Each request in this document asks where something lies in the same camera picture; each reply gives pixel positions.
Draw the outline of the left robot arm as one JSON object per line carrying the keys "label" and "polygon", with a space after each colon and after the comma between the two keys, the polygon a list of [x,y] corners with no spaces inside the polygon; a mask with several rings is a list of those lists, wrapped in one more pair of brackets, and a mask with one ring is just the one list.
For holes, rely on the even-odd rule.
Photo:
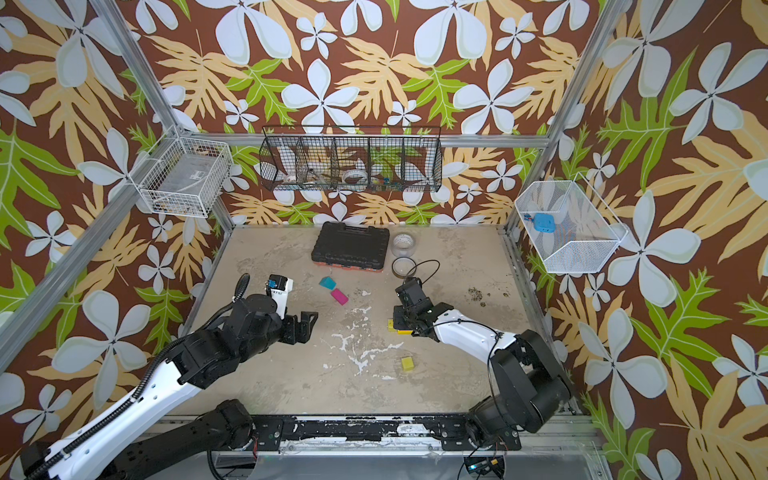
{"label": "left robot arm", "polygon": [[220,308],[202,327],[169,344],[130,393],[76,433],[21,455],[27,479],[95,479],[168,412],[274,343],[306,343],[316,312],[290,315],[253,294]]}

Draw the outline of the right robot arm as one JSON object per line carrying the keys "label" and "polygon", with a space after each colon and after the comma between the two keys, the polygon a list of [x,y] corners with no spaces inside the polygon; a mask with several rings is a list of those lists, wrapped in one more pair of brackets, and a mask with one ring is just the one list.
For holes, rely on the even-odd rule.
{"label": "right robot arm", "polygon": [[393,326],[413,337],[456,347],[484,363],[491,394],[466,414],[471,442],[521,448],[573,397],[574,387],[545,340],[533,330],[503,332],[472,320],[452,305],[433,303],[422,281],[409,277],[395,293]]}

